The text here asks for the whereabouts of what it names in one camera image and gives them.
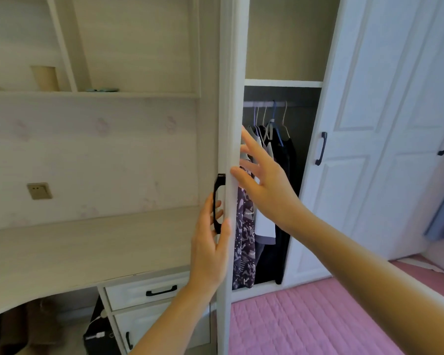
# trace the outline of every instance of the hand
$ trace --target hand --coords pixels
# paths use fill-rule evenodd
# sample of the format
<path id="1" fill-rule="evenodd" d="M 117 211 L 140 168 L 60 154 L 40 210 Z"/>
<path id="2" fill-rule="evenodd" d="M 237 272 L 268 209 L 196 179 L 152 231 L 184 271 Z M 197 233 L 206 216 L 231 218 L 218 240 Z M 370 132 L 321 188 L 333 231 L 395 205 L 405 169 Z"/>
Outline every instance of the hand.
<path id="1" fill-rule="evenodd" d="M 219 243 L 215 243 L 215 231 L 211 231 L 213 224 L 212 193 L 205 200 L 204 206 L 199 214 L 194 236 L 191 239 L 191 272 L 189 274 L 190 288 L 197 292 L 203 292 L 209 297 L 214 295 L 217 287 L 225 278 L 229 257 L 229 241 L 231 227 L 226 218 L 222 223 Z M 220 210 L 216 214 L 219 219 L 223 214 Z"/>
<path id="2" fill-rule="evenodd" d="M 253 156 L 258 164 L 240 160 L 240 165 L 260 179 L 260 184 L 240 167 L 232 167 L 230 173 L 247 191 L 261 213 L 290 233 L 299 222 L 299 211 L 308 212 L 307 208 L 299 201 L 284 170 L 243 127 L 242 138 L 245 144 L 240 146 L 240 151 Z"/>

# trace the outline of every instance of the pink carpet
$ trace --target pink carpet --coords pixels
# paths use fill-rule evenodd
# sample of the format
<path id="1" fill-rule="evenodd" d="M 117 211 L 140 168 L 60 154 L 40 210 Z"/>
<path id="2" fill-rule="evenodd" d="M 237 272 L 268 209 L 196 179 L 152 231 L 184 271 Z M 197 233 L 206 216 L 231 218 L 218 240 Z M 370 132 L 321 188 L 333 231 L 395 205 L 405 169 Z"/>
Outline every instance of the pink carpet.
<path id="1" fill-rule="evenodd" d="M 398 268 L 444 295 L 444 274 Z M 399 348 L 333 278 L 232 304 L 230 355 L 395 355 Z"/>

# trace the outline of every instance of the clothing rail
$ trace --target clothing rail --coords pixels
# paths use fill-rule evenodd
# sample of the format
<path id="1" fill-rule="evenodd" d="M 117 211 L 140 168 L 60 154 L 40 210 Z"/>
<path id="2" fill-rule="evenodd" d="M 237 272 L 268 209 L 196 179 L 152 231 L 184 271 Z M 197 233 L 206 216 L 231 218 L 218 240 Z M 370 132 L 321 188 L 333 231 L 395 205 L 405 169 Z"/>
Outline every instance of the clothing rail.
<path id="1" fill-rule="evenodd" d="M 275 101 L 277 107 L 285 107 L 288 103 L 288 107 L 305 107 L 304 104 L 298 102 L 286 102 L 286 101 Z M 273 107 L 274 101 L 244 101 L 243 108 L 253 108 L 253 107 Z"/>

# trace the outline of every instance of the electrical outlet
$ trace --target electrical outlet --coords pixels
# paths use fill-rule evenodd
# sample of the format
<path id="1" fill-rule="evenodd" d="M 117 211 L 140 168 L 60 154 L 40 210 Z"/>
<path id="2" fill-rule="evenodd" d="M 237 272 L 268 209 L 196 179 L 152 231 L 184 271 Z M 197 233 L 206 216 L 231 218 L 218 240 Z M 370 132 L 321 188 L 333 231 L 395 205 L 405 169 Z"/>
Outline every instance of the electrical outlet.
<path id="1" fill-rule="evenodd" d="M 47 183 L 28 183 L 26 187 L 32 199 L 51 199 L 53 197 Z"/>

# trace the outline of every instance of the wardrobe door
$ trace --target wardrobe door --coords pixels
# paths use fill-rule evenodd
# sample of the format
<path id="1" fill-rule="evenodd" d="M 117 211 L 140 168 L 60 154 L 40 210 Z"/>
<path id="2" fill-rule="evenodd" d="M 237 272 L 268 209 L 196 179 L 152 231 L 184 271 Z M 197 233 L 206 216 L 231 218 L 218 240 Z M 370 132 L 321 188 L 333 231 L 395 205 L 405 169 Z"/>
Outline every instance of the wardrobe door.
<path id="1" fill-rule="evenodd" d="M 425 233 L 444 199 L 444 0 L 423 50 L 353 237 L 392 259 L 426 250 Z"/>
<path id="2" fill-rule="evenodd" d="M 340 2 L 300 199 L 348 236 L 358 220 L 435 3 Z M 314 254 L 292 239 L 283 285 L 328 275 Z"/>
<path id="3" fill-rule="evenodd" d="M 219 189 L 224 215 L 235 233 L 237 181 L 230 167 L 240 159 L 243 88 L 250 0 L 221 0 L 219 70 L 219 174 L 225 175 L 225 191 Z M 224 282 L 217 290 L 217 348 L 219 355 L 229 351 L 234 237 L 231 238 L 229 264 Z"/>

